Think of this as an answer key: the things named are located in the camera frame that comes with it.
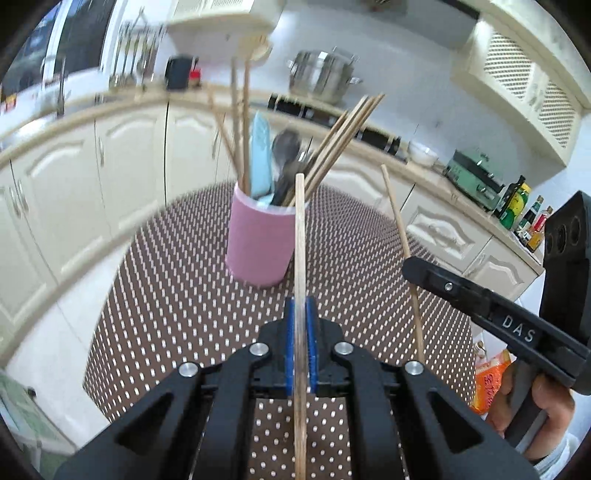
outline orange snack bag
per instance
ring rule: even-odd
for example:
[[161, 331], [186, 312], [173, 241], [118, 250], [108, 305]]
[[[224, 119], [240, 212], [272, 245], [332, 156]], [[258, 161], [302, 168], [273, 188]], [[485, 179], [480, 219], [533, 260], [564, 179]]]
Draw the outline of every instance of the orange snack bag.
[[507, 350], [495, 355], [490, 362], [476, 367], [476, 394], [470, 408], [478, 415], [484, 415], [491, 407], [492, 399], [501, 387], [505, 369], [511, 365]]

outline brown polka dot tablecloth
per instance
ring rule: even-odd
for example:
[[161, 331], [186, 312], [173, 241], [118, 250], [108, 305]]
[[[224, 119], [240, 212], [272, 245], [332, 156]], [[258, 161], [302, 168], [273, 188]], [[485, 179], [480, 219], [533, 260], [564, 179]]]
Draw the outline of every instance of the brown polka dot tablecloth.
[[[124, 414], [186, 361], [213, 365], [255, 342], [282, 316], [293, 269], [272, 288], [235, 280], [226, 270], [233, 185], [180, 199], [141, 227], [123, 260], [90, 347], [84, 389], [109, 420]], [[434, 258], [411, 239], [414, 255]], [[408, 284], [393, 220], [352, 197], [321, 187], [307, 214], [307, 287], [319, 314], [345, 338], [400, 365], [415, 357]], [[419, 289], [429, 368], [469, 402], [474, 393], [468, 318]], [[308, 472], [350, 478], [345, 400], [308, 398]], [[249, 479], [294, 473], [291, 401], [255, 407]]]

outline pink cup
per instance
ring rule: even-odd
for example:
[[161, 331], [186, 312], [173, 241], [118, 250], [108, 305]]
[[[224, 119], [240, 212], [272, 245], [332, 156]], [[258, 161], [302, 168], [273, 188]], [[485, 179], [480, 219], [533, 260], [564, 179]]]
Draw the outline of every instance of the pink cup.
[[257, 287], [285, 277], [296, 247], [296, 209], [259, 206], [234, 188], [226, 266], [238, 280]]

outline human hand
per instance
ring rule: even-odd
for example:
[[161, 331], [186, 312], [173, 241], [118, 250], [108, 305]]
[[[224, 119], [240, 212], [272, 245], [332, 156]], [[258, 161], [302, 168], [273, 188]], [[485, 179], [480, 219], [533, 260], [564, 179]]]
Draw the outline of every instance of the human hand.
[[[507, 396], [513, 389], [514, 371], [515, 364], [511, 364], [503, 373], [501, 388], [486, 417], [486, 422], [503, 438], [512, 420]], [[548, 456], [562, 441], [573, 419], [574, 400], [568, 388], [544, 374], [535, 378], [531, 395], [535, 404], [548, 414], [548, 419], [524, 453], [525, 458], [534, 461]]]

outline screw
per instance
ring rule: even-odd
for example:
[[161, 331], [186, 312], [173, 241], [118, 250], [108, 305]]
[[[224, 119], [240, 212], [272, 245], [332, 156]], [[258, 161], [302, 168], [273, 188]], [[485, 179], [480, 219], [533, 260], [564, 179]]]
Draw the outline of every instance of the screw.
[[353, 353], [353, 345], [349, 342], [339, 342], [335, 345], [335, 352], [339, 355], [350, 355]]
[[269, 353], [269, 346], [266, 343], [253, 343], [248, 351], [254, 356], [265, 356]]
[[404, 365], [404, 369], [407, 373], [411, 375], [420, 375], [425, 371], [425, 367], [421, 362], [417, 362], [416, 360], [411, 360], [406, 365]]
[[197, 375], [199, 367], [191, 362], [185, 362], [178, 368], [178, 373], [181, 377], [191, 378]]

